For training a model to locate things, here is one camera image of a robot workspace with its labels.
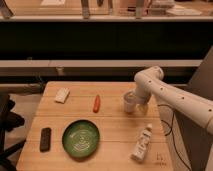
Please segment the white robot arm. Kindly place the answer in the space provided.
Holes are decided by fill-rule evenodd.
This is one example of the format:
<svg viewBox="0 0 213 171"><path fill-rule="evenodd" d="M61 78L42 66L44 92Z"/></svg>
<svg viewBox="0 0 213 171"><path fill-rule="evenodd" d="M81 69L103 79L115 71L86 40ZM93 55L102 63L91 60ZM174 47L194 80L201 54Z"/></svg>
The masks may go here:
<svg viewBox="0 0 213 171"><path fill-rule="evenodd" d="M137 72L136 88L124 95L125 110L132 112L136 104L146 104L156 95L213 135L213 101L171 86L163 77L159 66Z"/></svg>

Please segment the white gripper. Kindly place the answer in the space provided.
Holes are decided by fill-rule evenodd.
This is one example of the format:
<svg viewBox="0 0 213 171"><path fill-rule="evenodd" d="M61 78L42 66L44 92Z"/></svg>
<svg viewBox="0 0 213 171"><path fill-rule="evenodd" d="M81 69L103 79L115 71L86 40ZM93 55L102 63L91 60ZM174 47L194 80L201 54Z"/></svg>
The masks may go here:
<svg viewBox="0 0 213 171"><path fill-rule="evenodd" d="M138 106L139 111L142 114L146 114L148 111L148 105L151 98L151 93L145 90L142 90L138 87L136 87L134 90L130 91L130 94L128 95L131 101L133 101L136 104L140 104Z"/></svg>

